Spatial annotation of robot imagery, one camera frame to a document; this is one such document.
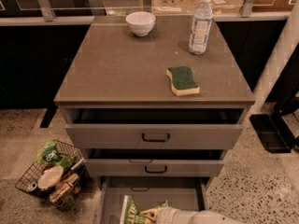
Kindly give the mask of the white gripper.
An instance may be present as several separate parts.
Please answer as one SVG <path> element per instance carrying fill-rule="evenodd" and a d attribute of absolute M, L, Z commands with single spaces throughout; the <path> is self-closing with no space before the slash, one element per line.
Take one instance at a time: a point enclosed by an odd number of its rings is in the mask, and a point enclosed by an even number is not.
<path fill-rule="evenodd" d="M 170 206 L 160 208 L 151 208 L 140 213 L 144 218 L 144 224 L 172 224 L 177 208 Z"/>

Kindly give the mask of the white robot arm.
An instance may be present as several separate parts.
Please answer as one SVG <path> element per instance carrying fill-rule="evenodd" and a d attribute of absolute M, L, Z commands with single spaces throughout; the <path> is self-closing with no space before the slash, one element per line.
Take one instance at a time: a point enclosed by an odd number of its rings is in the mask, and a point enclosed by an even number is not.
<path fill-rule="evenodd" d="M 298 44 L 298 8 L 294 7 L 254 89 L 251 114 L 268 109 L 266 96 Z M 298 224 L 298 154 L 271 154 L 249 121 L 224 169 L 207 189 L 209 209 L 249 224 Z"/>

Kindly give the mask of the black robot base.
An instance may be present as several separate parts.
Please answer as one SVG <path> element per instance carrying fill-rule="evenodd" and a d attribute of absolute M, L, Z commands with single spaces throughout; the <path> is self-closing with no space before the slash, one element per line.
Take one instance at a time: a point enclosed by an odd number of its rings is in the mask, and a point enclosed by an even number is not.
<path fill-rule="evenodd" d="M 299 92 L 283 103 L 276 103 L 273 113 L 253 114 L 249 120 L 263 148 L 270 153 L 299 150 Z"/>

